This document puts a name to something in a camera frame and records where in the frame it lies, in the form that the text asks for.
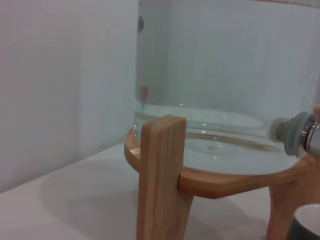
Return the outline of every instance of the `metal spigot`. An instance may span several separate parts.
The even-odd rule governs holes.
[[[284,143],[284,150],[290,156],[304,157],[308,153],[320,157],[320,123],[314,114],[301,112],[291,119],[276,119],[269,137]]]

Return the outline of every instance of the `white countertop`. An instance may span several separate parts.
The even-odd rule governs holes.
[[[0,194],[0,240],[135,240],[139,175],[119,144]],[[268,188],[195,197],[185,240],[265,240]]]

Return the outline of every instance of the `white wall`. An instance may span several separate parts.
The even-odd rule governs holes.
[[[320,9],[252,0],[143,0],[140,11],[145,28],[138,37],[138,79],[149,87],[148,104],[218,109],[266,122],[311,110]]]
[[[137,3],[0,2],[0,192],[121,142]]]

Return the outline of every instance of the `cup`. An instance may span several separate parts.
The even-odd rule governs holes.
[[[286,240],[320,240],[320,204],[301,206],[294,212]]]

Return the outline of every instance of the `white cup rim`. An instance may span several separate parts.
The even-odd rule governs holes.
[[[297,220],[297,222],[303,226],[305,229],[308,231],[312,232],[316,236],[320,237],[320,231],[312,229],[310,226],[306,225],[304,220],[302,219],[302,213],[305,211],[317,211],[318,214],[320,215],[320,204],[308,204],[299,207],[297,210],[294,212],[294,218]]]

